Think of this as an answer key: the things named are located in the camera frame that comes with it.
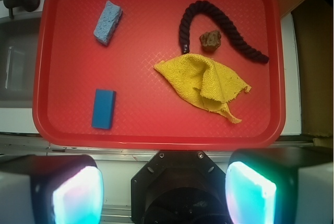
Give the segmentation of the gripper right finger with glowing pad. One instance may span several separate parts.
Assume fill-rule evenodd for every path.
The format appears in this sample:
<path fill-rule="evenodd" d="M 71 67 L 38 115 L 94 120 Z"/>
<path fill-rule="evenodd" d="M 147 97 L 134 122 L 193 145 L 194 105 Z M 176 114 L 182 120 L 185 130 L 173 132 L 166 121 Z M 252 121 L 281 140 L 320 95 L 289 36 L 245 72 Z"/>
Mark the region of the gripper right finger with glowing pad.
<path fill-rule="evenodd" d="M 333 223 L 333 149 L 238 149 L 225 195 L 233 223 Z"/>

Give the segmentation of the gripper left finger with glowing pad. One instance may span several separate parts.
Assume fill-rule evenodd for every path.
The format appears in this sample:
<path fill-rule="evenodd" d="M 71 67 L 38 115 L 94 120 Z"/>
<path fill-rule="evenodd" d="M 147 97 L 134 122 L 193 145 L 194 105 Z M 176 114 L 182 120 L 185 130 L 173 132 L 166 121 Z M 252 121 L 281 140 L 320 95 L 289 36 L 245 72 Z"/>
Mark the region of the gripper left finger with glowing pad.
<path fill-rule="evenodd" d="M 100 223 L 103 197 L 89 155 L 1 156 L 1 223 Z"/>

